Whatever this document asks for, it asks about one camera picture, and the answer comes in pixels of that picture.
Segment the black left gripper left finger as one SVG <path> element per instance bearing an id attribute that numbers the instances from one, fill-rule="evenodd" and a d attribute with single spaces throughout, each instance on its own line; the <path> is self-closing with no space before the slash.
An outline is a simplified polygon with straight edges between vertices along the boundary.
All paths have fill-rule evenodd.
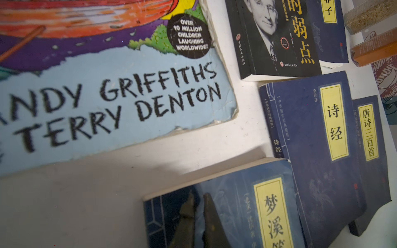
<path id="1" fill-rule="evenodd" d="M 190 192 L 179 211 L 179 223 L 170 248 L 193 248 L 195 235 L 195 200 Z"/>

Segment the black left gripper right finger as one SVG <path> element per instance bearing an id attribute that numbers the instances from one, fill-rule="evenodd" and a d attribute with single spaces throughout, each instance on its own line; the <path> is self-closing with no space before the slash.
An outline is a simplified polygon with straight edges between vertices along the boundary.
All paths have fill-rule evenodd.
<path id="1" fill-rule="evenodd" d="M 209 193 L 204 196 L 205 230 L 202 236 L 205 248 L 231 248 L 216 210 L 215 203 Z"/>

